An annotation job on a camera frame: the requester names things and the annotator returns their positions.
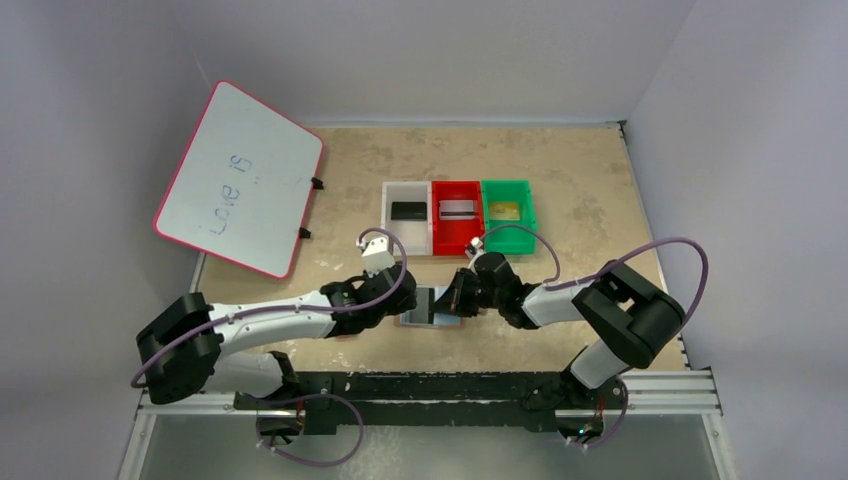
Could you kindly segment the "brown leather card holder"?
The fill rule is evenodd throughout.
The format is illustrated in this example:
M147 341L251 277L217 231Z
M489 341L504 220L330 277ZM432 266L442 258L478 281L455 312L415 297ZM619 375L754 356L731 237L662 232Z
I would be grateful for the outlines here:
M451 329L463 326L463 319L449 314L435 313L434 302L440 298L446 286L419 286L416 289L416 307L404 312L395 320L398 327Z

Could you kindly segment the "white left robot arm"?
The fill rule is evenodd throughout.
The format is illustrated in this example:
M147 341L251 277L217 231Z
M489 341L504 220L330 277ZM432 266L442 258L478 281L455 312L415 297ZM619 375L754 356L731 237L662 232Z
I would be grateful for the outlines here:
M233 305L185 294L137 334L142 368L131 385L147 389L156 405L175 403L206 389L228 357L276 342L360 334L414 309L416 288L397 263L281 301Z

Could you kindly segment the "white plastic bin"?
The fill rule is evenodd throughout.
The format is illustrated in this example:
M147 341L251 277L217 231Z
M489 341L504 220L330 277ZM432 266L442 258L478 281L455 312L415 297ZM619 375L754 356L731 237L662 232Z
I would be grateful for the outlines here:
M426 202L426 221L392 221L390 205L397 201ZM391 232L409 256L433 254L432 188L429 181L388 181L382 184L381 228Z

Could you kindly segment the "red plastic bin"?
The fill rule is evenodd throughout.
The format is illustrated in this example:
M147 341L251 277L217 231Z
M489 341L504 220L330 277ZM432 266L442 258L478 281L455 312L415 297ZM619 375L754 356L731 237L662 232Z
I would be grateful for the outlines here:
M457 256L465 253L465 246L484 230L482 190L479 181L433 181L433 254ZM440 200L470 199L477 203L477 216L471 220L440 220Z

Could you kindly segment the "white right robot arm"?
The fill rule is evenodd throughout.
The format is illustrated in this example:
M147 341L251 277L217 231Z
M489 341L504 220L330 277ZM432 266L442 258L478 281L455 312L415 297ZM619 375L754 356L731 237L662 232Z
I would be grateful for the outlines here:
M573 359L561 381L564 399L584 407L599 396L606 381L650 366L685 319L681 305L641 274L625 264L608 266L587 284L553 290L522 281L503 254L484 253L471 268L456 271L431 311L470 318L495 310L523 330L586 321L598 340Z

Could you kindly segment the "green plastic bin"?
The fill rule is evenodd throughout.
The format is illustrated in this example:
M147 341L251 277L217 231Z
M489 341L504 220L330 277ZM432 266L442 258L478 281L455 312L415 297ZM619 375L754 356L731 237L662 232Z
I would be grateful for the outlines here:
M482 180L482 206L484 228L487 235L483 239L485 248L507 255L529 255L535 251L536 237L523 229L508 227L494 231L502 225L521 225L536 231L537 222L533 203L532 189L527 180ZM492 202L516 202L521 207L521 219L515 222L491 221L489 204Z

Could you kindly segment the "pink framed whiteboard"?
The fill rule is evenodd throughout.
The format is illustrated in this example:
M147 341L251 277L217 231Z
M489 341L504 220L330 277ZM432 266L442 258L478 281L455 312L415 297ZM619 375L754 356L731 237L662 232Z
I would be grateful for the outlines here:
M289 275L324 143L218 82L153 220L169 240L272 278Z

